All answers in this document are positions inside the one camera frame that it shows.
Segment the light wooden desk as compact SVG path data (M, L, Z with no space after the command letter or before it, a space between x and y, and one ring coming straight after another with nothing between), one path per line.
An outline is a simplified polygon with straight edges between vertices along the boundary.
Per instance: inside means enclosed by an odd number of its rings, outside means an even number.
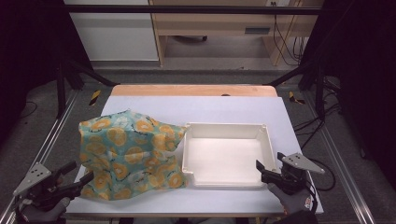
M233 6L233 7L322 7L324 0L148 0L152 6ZM316 15L257 14L162 14L151 15L160 56L166 38L172 35L255 35L262 38L271 63L277 65L287 53L287 42L307 39Z

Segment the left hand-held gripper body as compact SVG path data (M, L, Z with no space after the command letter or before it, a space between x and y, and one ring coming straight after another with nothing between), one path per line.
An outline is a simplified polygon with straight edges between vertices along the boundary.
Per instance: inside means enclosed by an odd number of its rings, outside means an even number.
M65 212L68 201L62 202L63 198L55 196L63 183L62 175L67 174L65 168L66 166L63 166L51 171L42 163L37 162L13 192L16 198L14 209L21 212L26 206L32 205L33 208L48 212L60 203Z

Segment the teal orange patterned cloth bag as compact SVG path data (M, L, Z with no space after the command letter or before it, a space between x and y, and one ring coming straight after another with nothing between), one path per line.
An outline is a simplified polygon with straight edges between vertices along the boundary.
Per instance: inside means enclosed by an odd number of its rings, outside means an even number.
M187 185L173 154L185 135L184 126L126 110L82 121L78 130L80 162L94 174L83 196L116 201Z

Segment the black horizontal frame bar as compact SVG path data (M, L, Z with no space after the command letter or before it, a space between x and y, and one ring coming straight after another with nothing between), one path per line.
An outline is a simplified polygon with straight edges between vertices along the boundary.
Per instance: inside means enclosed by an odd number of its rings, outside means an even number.
M169 14L262 14L262 15L320 15L320 7L229 7L229 6L121 6L65 5L75 13L169 13Z

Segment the person's right hand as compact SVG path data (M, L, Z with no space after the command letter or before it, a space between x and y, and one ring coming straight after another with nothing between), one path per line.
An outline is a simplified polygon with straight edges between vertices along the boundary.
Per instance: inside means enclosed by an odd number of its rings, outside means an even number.
M312 198L307 189L289 195L274 183L269 183L267 188L279 199L287 216L297 212L311 210Z

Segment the wooden table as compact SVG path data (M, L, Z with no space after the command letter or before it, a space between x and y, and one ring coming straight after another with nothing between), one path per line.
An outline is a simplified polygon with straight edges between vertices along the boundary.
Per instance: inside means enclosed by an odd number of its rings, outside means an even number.
M164 122L256 123L269 131L274 153L300 150L283 100L271 86L119 85L105 115L132 109ZM190 183L184 189L152 190L122 201L75 199L73 217L278 217L280 202L265 186L255 189L210 188Z

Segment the person's left hand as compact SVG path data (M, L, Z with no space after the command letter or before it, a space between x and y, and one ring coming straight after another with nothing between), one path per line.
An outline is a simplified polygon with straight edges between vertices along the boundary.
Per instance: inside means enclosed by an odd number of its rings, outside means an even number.
M67 206L70 204L68 197L62 198L49 211L42 211L33 205L24 205L18 209L17 219L27 221L51 221L58 218L64 218L63 214L66 212Z

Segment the white cabinet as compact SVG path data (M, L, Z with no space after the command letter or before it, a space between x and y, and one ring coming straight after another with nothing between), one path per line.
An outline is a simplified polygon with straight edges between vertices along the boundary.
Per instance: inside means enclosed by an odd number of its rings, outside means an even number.
M71 13L91 61L158 61L149 13Z

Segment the aluminium rail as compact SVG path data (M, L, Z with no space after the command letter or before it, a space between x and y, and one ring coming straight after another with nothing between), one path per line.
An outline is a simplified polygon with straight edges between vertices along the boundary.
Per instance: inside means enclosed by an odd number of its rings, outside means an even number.
M325 119L315 121L315 127L310 140L302 137L302 148L305 156L325 164L326 174L323 177L312 175L318 188L334 187L328 191L319 191L318 197L323 213L318 215L320 223L325 224L375 224L374 217L361 195L361 191L347 162L342 158L329 125L338 118L340 109L333 94L326 93L323 98Z
M69 115L78 97L79 97L79 91L71 90L69 92L69 96L67 98L64 111L61 113L60 117L54 121L53 125L50 128L49 133L47 134L44 142L42 143L40 149L38 150L27 172L30 172L30 170L37 163L43 164L47 160L56 140L58 139L61 130L64 127L64 124L67 122L67 119L69 118ZM0 215L0 224L14 224L16 220L15 212L14 212L14 206L16 205L16 201L17 201L17 197L12 195L12 199L10 200L8 206L6 207L4 212Z

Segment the white plastic tray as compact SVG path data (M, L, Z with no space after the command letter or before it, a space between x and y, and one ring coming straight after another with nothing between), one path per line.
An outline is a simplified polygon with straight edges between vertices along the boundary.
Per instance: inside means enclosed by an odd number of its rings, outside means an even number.
M277 170L263 124L190 123L183 143L182 172L197 188L259 188L256 163Z

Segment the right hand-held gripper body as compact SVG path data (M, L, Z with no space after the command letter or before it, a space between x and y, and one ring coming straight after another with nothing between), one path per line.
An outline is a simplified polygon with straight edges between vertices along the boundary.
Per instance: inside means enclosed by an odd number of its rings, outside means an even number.
M323 168L319 167L301 153L285 155L282 161L281 173L269 171L270 176L262 178L262 182L274 183L285 193L292 195L307 186L307 172L311 171L324 174Z

